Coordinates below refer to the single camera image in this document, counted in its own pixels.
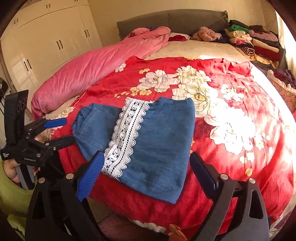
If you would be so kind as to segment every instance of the wardrobe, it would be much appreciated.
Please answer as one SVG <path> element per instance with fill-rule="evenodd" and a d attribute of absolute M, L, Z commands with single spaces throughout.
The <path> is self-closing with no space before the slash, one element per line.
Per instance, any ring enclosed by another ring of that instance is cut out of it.
<path fill-rule="evenodd" d="M 24 5 L 0 41 L 11 84 L 17 91 L 29 89 L 29 109 L 34 92 L 62 66 L 102 47 L 87 0 Z"/>

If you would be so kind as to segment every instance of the red floral blanket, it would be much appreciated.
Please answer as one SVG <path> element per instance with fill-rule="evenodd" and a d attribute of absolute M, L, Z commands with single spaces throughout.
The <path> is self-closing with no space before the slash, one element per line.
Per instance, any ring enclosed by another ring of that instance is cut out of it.
<path fill-rule="evenodd" d="M 161 96 L 192 98 L 196 125 L 191 152 L 198 152 L 206 163 L 232 179 L 255 178 L 268 216 L 276 220 L 293 193 L 290 130 L 284 126 L 276 103 L 250 73 L 250 62 L 183 57 L 145 61 L 131 57 L 89 87 L 65 111 L 68 124 L 58 129 L 53 138 L 71 134 L 78 111 L 91 103 L 121 108 L 126 97 L 146 101 Z M 85 163 L 77 145 L 64 148 L 59 154 L 66 172 L 75 172 Z M 144 196 L 106 175 L 99 176 L 91 197 L 141 226 L 169 233 L 168 226 L 173 223 L 188 237 L 197 231 L 212 205 L 190 166 L 175 205 Z M 235 200 L 222 232 L 226 231 L 234 208 Z"/>

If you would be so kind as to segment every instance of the headboard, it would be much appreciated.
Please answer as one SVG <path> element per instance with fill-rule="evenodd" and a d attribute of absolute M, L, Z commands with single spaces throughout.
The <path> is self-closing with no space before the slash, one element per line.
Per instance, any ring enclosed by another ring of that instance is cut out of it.
<path fill-rule="evenodd" d="M 157 29 L 160 26 L 169 27 L 175 33 L 189 35 L 196 33 L 202 26 L 217 32 L 228 27 L 228 13 L 202 9 L 177 9 L 148 13 L 117 22 L 121 39 L 136 28 Z"/>

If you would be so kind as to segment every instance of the red folded garment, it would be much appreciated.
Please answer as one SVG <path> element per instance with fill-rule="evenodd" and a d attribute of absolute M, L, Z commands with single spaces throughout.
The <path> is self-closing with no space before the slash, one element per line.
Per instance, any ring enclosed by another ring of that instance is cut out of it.
<path fill-rule="evenodd" d="M 169 41 L 187 41 L 187 38 L 185 36 L 182 35 L 175 35 L 174 37 L 169 37 L 168 39 Z"/>
<path fill-rule="evenodd" d="M 274 51 L 271 51 L 269 49 L 265 49 L 259 46 L 254 46 L 255 52 L 257 55 L 260 55 L 264 58 L 270 59 L 273 62 L 280 61 L 281 60 L 281 54 L 276 53 Z"/>

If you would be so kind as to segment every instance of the lace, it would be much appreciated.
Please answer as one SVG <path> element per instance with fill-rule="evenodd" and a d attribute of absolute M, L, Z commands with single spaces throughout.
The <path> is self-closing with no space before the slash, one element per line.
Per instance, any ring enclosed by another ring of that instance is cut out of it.
<path fill-rule="evenodd" d="M 102 169 L 104 174 L 114 179 L 122 176 L 122 169 L 127 168 L 126 164 L 131 161 L 132 147 L 136 144 L 140 123 L 143 122 L 143 116 L 149 109 L 149 103 L 153 102 L 126 99 L 126 104 L 114 127 L 112 140 L 105 150 L 105 164 Z"/>

